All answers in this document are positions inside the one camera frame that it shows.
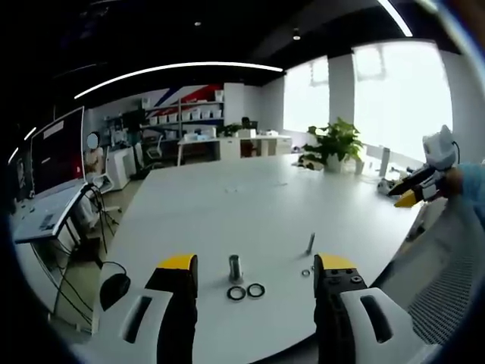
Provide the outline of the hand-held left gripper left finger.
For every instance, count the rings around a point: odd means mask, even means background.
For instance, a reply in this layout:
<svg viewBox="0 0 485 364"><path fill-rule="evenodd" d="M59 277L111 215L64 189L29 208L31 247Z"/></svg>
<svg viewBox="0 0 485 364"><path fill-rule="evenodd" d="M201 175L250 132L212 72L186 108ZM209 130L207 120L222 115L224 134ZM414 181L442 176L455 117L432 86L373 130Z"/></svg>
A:
<svg viewBox="0 0 485 364"><path fill-rule="evenodd" d="M191 363L198 318L198 257L159 263L137 287L125 271L101 285L101 313L92 337L94 362Z"/></svg>

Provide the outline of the person's right hand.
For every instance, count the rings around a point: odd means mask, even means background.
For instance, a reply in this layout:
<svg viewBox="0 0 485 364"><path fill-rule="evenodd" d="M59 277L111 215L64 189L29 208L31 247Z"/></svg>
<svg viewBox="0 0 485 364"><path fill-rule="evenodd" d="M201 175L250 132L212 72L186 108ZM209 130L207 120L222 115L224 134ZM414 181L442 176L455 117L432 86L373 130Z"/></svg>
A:
<svg viewBox="0 0 485 364"><path fill-rule="evenodd" d="M438 197L449 198L461 195L463 191L463 173L458 167L450 168L440 180Z"/></svg>

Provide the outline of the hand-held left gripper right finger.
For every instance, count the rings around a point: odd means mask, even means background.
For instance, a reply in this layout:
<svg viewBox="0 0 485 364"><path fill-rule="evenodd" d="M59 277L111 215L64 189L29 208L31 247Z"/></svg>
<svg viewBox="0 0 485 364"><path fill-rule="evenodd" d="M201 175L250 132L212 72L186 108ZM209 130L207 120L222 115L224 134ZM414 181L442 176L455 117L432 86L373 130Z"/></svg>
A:
<svg viewBox="0 0 485 364"><path fill-rule="evenodd" d="M314 256L314 323L319 363L429 363L432 346L411 316L381 289L368 287L340 256Z"/></svg>

